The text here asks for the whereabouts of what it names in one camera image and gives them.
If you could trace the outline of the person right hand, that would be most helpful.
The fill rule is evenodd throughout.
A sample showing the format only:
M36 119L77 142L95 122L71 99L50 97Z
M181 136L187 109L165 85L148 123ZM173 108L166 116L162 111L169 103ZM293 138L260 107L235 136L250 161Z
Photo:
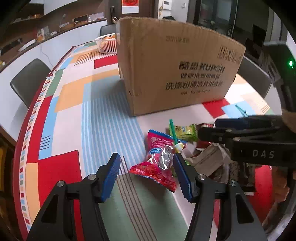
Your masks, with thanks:
M272 166L272 206L263 221L263 228L266 233L271 233L281 222L289 223L295 213L295 194L292 183L295 182L295 171L292 172L292 179L288 180L289 174L286 168Z

